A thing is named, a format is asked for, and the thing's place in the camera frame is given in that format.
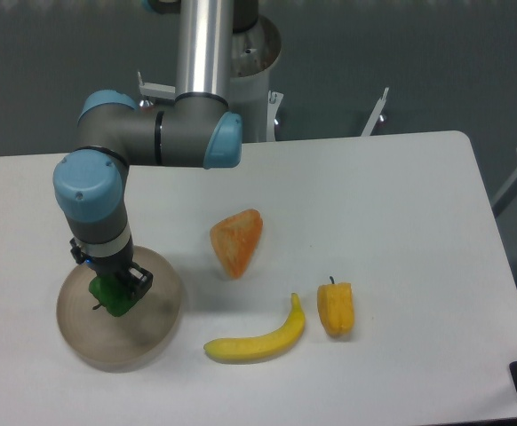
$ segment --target round plate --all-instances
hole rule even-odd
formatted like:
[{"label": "round plate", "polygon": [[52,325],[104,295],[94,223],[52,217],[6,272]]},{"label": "round plate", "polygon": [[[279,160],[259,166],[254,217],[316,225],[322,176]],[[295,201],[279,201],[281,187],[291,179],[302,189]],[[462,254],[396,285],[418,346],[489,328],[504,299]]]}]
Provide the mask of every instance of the round plate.
[{"label": "round plate", "polygon": [[152,250],[134,248],[134,262],[154,274],[152,288],[122,317],[113,317],[89,293],[95,272],[77,266],[61,287],[57,322],[61,334],[85,361],[101,369],[131,367],[147,360],[172,330],[179,314],[181,283],[171,265]]}]

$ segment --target green vegetable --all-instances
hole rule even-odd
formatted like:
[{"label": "green vegetable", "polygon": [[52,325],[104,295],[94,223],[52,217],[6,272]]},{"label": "green vegetable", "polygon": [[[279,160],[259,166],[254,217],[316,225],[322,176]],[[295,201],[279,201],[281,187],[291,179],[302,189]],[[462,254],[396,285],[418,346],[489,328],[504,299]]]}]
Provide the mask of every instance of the green vegetable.
[{"label": "green vegetable", "polygon": [[138,302],[130,298],[128,288],[113,274],[95,277],[89,284],[89,292],[114,317],[123,316]]}]

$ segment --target metal bracket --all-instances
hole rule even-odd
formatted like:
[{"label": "metal bracket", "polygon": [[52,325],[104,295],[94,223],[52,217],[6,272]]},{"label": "metal bracket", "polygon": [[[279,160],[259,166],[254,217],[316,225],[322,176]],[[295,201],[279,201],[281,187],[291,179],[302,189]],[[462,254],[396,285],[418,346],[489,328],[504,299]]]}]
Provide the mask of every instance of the metal bracket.
[{"label": "metal bracket", "polygon": [[77,244],[75,238],[72,238],[69,242],[71,245],[71,256],[75,259],[77,264],[82,264],[88,259],[87,255],[81,250],[81,247]]},{"label": "metal bracket", "polygon": [[144,83],[142,74],[138,72],[138,88],[144,98],[173,101],[176,98],[176,88],[165,84]]},{"label": "metal bracket", "polygon": [[371,133],[373,133],[375,126],[379,121],[383,122],[385,120],[385,117],[383,116],[383,108],[385,107],[386,103],[386,95],[389,92],[389,88],[385,87],[385,91],[383,92],[383,96],[378,99],[377,103],[373,107],[373,111],[371,112],[371,115],[369,117],[369,120],[367,121],[367,124],[365,124],[365,129],[362,131],[362,136],[371,136]]},{"label": "metal bracket", "polygon": [[127,279],[129,296],[132,300],[140,300],[152,287],[154,275],[138,264],[132,262],[131,269],[128,271]]},{"label": "metal bracket", "polygon": [[279,122],[276,119],[278,108],[284,99],[284,94],[278,91],[268,92],[268,111],[266,112],[266,142],[275,142],[274,130]]}]

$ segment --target banana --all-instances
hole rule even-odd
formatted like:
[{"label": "banana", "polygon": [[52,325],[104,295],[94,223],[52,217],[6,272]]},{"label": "banana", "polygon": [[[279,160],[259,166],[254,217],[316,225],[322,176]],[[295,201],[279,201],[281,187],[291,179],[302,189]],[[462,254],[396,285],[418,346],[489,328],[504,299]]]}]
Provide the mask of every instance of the banana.
[{"label": "banana", "polygon": [[282,327],[257,337],[215,339],[203,348],[219,361],[253,361],[272,357],[289,349],[302,335],[306,316],[296,293],[290,297],[292,308]]}]

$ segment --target blue joint cap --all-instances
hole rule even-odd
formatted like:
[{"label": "blue joint cap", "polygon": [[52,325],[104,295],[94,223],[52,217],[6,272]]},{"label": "blue joint cap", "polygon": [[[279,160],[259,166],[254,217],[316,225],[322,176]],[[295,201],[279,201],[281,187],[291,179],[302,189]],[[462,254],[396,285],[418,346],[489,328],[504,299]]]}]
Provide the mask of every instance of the blue joint cap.
[{"label": "blue joint cap", "polygon": [[89,96],[89,98],[87,98],[87,100],[84,101],[83,111],[81,111],[81,115],[79,115],[77,122],[79,122],[81,117],[87,114],[87,112],[92,110],[94,107],[105,104],[120,104],[134,110],[139,109],[136,102],[134,102],[130,96],[123,95],[117,91],[95,91]]},{"label": "blue joint cap", "polygon": [[82,149],[67,155],[53,172],[55,198],[65,215],[92,223],[115,211],[123,198],[123,181],[108,155]]},{"label": "blue joint cap", "polygon": [[242,142],[243,119],[239,114],[224,113],[207,145],[203,167],[205,169],[235,167],[241,161]]}]

